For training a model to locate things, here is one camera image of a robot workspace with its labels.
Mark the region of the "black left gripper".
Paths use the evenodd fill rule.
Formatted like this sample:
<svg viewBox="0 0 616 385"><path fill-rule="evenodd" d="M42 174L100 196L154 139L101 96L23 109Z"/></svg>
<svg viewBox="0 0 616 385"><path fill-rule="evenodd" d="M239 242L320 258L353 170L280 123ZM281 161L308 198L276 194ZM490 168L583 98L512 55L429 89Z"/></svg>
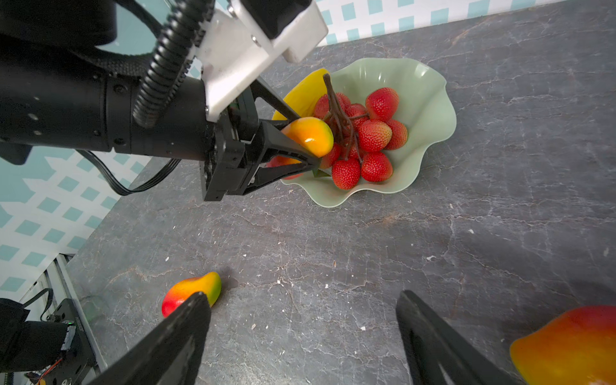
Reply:
<svg viewBox="0 0 616 385"><path fill-rule="evenodd" d="M276 156L300 163L256 171L255 165ZM319 161L269 120L259 120L255 97L247 88L213 126L213 147L200 163L203 200L221 201L226 195L253 193L280 179L312 171Z"/></svg>

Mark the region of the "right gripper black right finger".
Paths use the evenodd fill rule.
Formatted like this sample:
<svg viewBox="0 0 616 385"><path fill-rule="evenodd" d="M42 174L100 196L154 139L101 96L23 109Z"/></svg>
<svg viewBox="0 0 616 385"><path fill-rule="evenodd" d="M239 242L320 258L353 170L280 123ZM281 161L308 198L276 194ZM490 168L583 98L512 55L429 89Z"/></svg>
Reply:
<svg viewBox="0 0 616 385"><path fill-rule="evenodd" d="M412 383L516 383L412 291L400 293L396 317Z"/></svg>

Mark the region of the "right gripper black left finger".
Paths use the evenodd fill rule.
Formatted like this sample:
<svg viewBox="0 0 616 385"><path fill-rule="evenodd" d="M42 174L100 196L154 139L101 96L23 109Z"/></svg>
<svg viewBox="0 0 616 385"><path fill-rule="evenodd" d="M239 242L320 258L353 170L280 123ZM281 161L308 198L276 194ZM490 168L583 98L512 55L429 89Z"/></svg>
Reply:
<svg viewBox="0 0 616 385"><path fill-rule="evenodd" d="M210 328L209 299L191 295L93 384L194 384Z"/></svg>

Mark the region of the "red yellow mango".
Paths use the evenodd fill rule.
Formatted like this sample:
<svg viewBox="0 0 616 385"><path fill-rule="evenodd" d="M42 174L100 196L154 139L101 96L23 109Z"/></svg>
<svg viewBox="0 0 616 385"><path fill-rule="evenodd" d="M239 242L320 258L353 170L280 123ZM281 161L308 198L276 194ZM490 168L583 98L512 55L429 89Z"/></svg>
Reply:
<svg viewBox="0 0 616 385"><path fill-rule="evenodd" d="M324 158L332 151L335 144L329 125L316 117L303 117L295 120L285 126L282 133L321 160L324 160ZM299 163L299 160L295 160L293 158L276 156L268 162L266 167L274 168ZM321 168L322 167L319 166L319 171L314 170L314 176L329 176L329 174L322 171Z"/></svg>
<svg viewBox="0 0 616 385"><path fill-rule="evenodd" d="M615 307L567 311L509 352L528 384L614 384Z"/></svg>
<svg viewBox="0 0 616 385"><path fill-rule="evenodd" d="M174 285L165 295L161 313L167 318L184 301L195 293L207 296L210 306L214 306L222 290L222 280L217 272L210 272L202 277L188 278Z"/></svg>

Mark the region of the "red strawberry bunch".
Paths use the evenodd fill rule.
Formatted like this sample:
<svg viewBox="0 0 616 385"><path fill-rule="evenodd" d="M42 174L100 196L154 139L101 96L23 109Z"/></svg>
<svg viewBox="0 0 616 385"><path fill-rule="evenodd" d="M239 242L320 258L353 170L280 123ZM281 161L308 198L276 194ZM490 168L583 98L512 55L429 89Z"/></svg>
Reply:
<svg viewBox="0 0 616 385"><path fill-rule="evenodd" d="M313 117L329 125L335 144L322 160L321 170L329 174L335 187L345 191L360 181L389 180L394 168L385 152L402 148L408 139L407 127L394 119L400 103L398 92L378 88L364 104L353 104L348 96L334 90L329 74L323 80L327 94L318 100Z"/></svg>

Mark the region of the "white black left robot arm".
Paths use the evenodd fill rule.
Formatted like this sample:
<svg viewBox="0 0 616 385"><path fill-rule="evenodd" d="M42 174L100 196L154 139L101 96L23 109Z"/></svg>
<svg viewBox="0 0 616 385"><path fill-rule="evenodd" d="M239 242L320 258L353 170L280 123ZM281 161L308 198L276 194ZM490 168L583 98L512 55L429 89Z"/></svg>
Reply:
<svg viewBox="0 0 616 385"><path fill-rule="evenodd" d="M295 112L261 74L304 59L327 34L313 1L176 1L158 22L135 1L1 4L1 157L74 149L121 196L99 152L201 164L205 201L315 170L284 135Z"/></svg>

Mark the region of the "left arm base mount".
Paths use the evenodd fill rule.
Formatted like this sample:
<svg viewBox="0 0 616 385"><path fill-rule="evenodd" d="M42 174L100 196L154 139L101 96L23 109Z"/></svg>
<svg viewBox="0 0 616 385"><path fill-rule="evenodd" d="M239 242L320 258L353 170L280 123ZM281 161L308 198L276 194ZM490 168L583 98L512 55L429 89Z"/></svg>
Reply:
<svg viewBox="0 0 616 385"><path fill-rule="evenodd" d="M98 368L77 306L70 298L51 309L45 288L25 303L1 300L1 383L82 384Z"/></svg>

